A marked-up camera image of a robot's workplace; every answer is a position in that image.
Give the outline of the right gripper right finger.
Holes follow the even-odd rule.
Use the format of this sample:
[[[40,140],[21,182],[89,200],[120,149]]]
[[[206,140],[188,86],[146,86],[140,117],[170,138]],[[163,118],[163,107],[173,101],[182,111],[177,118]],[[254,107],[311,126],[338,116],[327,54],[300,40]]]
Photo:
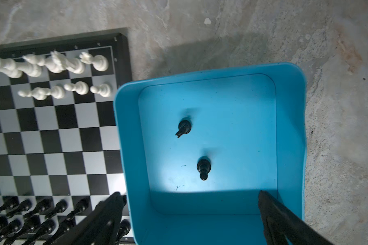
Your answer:
[[[268,245],[332,245],[269,192],[260,191],[258,207]]]

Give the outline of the blue plastic bin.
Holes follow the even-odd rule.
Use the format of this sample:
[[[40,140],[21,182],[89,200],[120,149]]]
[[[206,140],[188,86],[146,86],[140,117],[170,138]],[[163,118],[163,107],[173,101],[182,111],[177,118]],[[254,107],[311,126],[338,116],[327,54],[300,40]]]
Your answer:
[[[274,63],[122,85],[113,107],[136,244],[263,245],[262,190],[303,218],[306,84]],[[182,120],[192,129],[178,138]]]

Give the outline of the black piece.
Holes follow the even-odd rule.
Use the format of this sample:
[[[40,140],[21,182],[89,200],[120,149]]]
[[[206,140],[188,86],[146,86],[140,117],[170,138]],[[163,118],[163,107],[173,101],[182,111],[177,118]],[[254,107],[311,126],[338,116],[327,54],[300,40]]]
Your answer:
[[[176,136],[180,138],[184,134],[188,134],[192,129],[191,122],[189,120],[182,120],[178,125],[178,131],[176,132]]]
[[[211,162],[202,158],[197,163],[197,170],[202,181],[207,180],[208,174],[211,171]]]

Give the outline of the black white chessboard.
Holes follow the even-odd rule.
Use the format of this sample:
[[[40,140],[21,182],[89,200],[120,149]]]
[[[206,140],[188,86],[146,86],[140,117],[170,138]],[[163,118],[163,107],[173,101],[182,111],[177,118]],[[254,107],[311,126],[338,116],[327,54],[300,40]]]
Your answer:
[[[131,80],[117,31],[0,48],[0,245],[57,245],[126,193],[113,101]]]

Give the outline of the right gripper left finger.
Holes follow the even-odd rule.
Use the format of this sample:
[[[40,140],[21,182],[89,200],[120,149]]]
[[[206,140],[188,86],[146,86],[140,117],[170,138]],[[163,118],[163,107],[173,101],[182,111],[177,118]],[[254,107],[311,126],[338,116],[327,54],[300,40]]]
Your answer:
[[[127,220],[122,220],[127,196],[113,193],[78,225],[56,239],[54,245],[118,245],[127,234]]]

